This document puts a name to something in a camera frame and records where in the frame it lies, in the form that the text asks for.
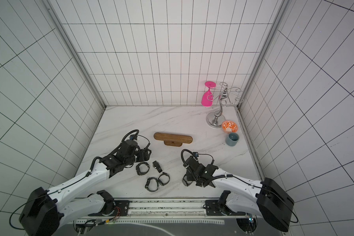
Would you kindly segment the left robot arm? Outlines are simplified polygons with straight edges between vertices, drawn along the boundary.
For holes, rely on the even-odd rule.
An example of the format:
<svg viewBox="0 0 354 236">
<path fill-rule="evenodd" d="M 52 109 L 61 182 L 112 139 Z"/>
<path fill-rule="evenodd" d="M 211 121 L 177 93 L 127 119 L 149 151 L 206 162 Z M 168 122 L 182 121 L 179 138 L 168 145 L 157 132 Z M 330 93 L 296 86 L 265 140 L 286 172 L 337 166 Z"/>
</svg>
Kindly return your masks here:
<svg viewBox="0 0 354 236">
<path fill-rule="evenodd" d="M 78 196 L 126 167 L 149 160 L 151 151 L 148 147 L 139 147 L 139 136 L 139 130 L 130 131 L 108 155 L 95 157 L 88 170 L 52 188 L 34 190 L 27 202 L 20 206 L 21 229 L 29 236 L 51 236 L 61 226 L 90 214 L 118 216 L 120 209 L 106 190 L 83 199 Z"/>
</svg>

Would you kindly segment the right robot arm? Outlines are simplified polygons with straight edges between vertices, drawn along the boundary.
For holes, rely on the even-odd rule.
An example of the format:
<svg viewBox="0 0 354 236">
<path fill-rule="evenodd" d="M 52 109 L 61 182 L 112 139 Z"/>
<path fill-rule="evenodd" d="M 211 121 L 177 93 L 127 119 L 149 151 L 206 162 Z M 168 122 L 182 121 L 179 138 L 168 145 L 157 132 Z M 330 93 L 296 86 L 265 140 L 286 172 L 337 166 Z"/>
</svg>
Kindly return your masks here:
<svg viewBox="0 0 354 236">
<path fill-rule="evenodd" d="M 186 169 L 186 180 L 198 187 L 216 187 L 223 190 L 218 201 L 223 215 L 244 212 L 261 215 L 273 228 L 288 232 L 293 212 L 294 200 L 273 179 L 250 180 L 230 174 L 210 163 L 206 166 L 198 161 L 197 152 L 183 149 L 181 159 Z"/>
</svg>

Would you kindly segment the black round analog watch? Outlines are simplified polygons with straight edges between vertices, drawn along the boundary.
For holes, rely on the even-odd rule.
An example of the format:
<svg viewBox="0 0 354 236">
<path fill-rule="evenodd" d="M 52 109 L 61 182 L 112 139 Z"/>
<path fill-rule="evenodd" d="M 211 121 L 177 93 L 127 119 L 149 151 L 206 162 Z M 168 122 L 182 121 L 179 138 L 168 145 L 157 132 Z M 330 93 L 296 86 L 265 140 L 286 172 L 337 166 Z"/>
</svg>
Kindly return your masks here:
<svg viewBox="0 0 354 236">
<path fill-rule="evenodd" d="M 193 181 L 188 180 L 187 174 L 183 176 L 182 182 L 186 187 L 189 187 L 193 183 Z"/>
</svg>

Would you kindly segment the brown wooden watch stand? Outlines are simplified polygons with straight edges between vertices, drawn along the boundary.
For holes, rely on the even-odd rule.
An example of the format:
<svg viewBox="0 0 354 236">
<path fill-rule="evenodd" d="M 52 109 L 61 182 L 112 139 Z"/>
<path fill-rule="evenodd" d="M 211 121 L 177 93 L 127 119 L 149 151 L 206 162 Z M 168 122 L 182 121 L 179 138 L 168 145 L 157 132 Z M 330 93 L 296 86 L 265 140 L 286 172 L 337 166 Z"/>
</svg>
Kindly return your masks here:
<svg viewBox="0 0 354 236">
<path fill-rule="evenodd" d="M 164 145 L 172 147 L 180 147 L 183 144 L 190 144 L 193 142 L 193 138 L 188 135 L 156 132 L 153 137 L 155 140 L 163 141 Z"/>
</svg>

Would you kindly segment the black slim strap watch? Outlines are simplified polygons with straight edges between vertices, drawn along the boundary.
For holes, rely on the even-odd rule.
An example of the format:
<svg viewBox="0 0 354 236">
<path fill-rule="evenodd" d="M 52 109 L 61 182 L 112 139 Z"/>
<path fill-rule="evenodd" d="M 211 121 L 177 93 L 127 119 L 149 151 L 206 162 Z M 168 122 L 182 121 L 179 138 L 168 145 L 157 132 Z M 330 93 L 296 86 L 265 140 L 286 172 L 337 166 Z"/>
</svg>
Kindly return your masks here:
<svg viewBox="0 0 354 236">
<path fill-rule="evenodd" d="M 169 174 L 162 172 L 161 175 L 158 177 L 158 183 L 161 186 L 165 186 L 170 182 L 170 176 Z"/>
</svg>

